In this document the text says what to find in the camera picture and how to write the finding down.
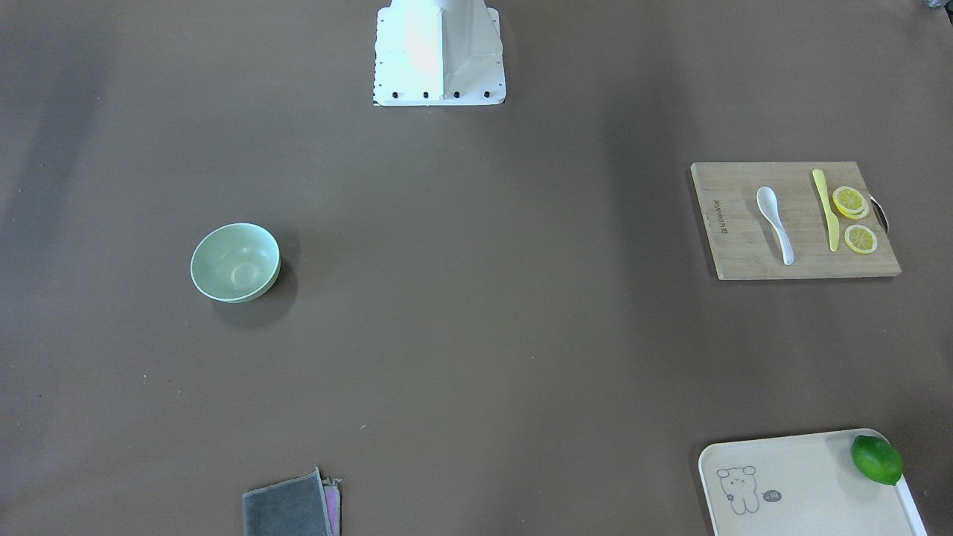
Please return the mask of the cream tray with bear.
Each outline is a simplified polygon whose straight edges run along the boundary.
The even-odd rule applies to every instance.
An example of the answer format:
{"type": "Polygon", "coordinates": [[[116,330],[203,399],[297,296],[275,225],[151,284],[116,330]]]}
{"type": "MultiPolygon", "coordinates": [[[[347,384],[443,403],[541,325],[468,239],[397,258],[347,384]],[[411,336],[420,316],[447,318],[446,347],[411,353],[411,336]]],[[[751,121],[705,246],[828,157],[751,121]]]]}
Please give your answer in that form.
{"type": "Polygon", "coordinates": [[[851,448],[869,428],[716,442],[698,471],[717,535],[925,535],[905,479],[878,484],[851,448]]]}

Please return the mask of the bamboo cutting board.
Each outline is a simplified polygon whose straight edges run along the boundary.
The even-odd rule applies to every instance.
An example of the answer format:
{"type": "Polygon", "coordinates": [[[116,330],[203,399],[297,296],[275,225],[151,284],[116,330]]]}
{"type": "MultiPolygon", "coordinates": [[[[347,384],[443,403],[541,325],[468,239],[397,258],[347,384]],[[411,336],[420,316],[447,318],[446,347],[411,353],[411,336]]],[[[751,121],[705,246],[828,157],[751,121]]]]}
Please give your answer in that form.
{"type": "Polygon", "coordinates": [[[715,272],[724,281],[758,279],[896,277],[901,265],[875,214],[858,220],[878,240],[868,255],[843,238],[829,248],[827,222],[812,175],[825,174],[829,192],[852,187],[868,200],[870,190],[855,162],[696,162],[690,170],[715,272]],[[772,188],[794,261],[783,262],[773,227],[760,213],[756,192],[772,188]]]}

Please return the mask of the lemon slice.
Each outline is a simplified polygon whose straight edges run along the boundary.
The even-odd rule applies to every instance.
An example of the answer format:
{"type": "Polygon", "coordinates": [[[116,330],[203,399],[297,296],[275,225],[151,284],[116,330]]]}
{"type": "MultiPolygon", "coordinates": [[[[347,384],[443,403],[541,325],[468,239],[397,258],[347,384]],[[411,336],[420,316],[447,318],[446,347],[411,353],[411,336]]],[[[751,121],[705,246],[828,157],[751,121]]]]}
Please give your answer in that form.
{"type": "Polygon", "coordinates": [[[861,224],[853,224],[845,229],[844,243],[854,253],[860,255],[870,255],[879,246],[877,234],[871,228],[861,224]]]}
{"type": "Polygon", "coordinates": [[[831,198],[841,216],[851,220],[861,220],[869,214],[870,204],[867,198],[855,188],[849,186],[838,187],[834,190],[831,198]]]}

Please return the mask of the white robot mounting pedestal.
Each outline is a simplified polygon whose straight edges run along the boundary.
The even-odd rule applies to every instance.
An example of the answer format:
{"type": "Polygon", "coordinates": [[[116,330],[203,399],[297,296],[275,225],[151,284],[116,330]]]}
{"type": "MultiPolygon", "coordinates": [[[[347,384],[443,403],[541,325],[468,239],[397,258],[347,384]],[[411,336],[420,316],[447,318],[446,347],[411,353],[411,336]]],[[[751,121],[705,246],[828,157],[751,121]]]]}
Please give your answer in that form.
{"type": "Polygon", "coordinates": [[[392,1],[377,12],[375,106],[490,106],[507,95],[500,14],[483,1],[392,1]]]}

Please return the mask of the grey folded cloth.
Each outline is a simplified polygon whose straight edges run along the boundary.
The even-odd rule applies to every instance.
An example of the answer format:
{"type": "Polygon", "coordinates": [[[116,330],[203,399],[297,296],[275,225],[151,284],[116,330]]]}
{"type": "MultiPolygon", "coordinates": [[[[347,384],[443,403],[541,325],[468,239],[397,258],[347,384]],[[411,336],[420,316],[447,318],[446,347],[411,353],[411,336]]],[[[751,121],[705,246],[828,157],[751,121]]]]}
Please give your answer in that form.
{"type": "Polygon", "coordinates": [[[319,468],[242,495],[245,535],[340,535],[341,479],[319,468]]]}

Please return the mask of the upper lemon slice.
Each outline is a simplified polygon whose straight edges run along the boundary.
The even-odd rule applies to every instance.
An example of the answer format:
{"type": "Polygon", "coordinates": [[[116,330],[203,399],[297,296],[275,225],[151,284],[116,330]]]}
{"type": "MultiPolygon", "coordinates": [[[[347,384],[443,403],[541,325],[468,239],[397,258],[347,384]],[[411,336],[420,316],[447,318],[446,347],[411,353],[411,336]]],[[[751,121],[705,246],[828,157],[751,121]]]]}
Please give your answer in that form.
{"type": "Polygon", "coordinates": [[[849,186],[838,187],[834,190],[831,198],[841,216],[851,220],[861,220],[869,214],[870,204],[867,198],[855,188],[849,186]]]}

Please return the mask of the white ceramic spoon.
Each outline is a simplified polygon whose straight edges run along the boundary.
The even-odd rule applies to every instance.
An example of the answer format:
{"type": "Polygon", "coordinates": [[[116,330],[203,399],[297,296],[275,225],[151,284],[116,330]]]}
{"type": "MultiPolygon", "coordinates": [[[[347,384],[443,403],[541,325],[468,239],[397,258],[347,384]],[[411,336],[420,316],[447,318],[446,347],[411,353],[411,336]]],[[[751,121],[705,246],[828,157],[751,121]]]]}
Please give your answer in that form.
{"type": "Polygon", "coordinates": [[[758,192],[756,192],[756,204],[758,204],[760,214],[768,221],[777,236],[780,251],[782,251],[783,264],[786,266],[792,265],[795,261],[795,252],[780,217],[779,204],[777,204],[777,195],[774,189],[769,186],[759,187],[758,192]]]}

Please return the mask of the lower lemon slice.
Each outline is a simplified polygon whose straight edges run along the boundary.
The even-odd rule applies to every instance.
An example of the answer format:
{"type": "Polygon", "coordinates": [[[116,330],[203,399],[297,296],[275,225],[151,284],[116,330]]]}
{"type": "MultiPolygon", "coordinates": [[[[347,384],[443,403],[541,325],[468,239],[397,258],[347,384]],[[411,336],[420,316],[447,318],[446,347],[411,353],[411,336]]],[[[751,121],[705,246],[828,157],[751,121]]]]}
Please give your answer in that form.
{"type": "Polygon", "coordinates": [[[871,228],[861,224],[853,224],[845,229],[844,243],[854,253],[860,255],[870,255],[879,246],[877,234],[871,228]]]}

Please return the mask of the yellow plastic knife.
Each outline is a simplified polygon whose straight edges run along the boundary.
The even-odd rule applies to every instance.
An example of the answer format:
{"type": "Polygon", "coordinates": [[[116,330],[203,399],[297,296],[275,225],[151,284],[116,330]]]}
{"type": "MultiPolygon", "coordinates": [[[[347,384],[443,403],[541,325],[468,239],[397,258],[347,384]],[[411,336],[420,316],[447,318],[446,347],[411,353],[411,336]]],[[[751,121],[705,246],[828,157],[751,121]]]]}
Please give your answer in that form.
{"type": "Polygon", "coordinates": [[[812,179],[817,196],[820,200],[821,209],[823,209],[825,225],[827,228],[829,250],[832,253],[835,253],[838,251],[838,244],[840,244],[840,221],[838,221],[838,217],[832,210],[829,187],[826,181],[825,173],[823,170],[815,167],[815,169],[812,170],[812,179]]]}

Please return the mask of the light green bowl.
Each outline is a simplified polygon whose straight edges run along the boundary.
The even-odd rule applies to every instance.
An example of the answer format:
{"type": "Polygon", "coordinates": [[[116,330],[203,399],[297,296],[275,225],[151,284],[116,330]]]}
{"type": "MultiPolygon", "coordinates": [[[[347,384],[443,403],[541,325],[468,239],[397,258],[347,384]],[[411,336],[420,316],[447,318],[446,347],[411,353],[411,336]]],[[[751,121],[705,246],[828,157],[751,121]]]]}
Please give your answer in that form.
{"type": "Polygon", "coordinates": [[[231,223],[207,234],[191,256],[194,288],[221,303],[244,303],[264,295],[281,271],[277,240],[253,223],[231,223]]]}

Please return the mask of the green lime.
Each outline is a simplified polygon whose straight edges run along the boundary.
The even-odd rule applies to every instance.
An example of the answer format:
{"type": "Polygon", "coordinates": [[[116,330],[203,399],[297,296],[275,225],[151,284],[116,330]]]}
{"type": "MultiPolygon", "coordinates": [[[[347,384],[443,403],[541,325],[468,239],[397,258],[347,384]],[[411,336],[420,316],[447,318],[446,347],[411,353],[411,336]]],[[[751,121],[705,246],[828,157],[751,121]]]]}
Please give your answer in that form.
{"type": "Polygon", "coordinates": [[[883,438],[857,435],[850,454],[855,468],[872,482],[895,486],[903,476],[901,455],[883,438]]]}

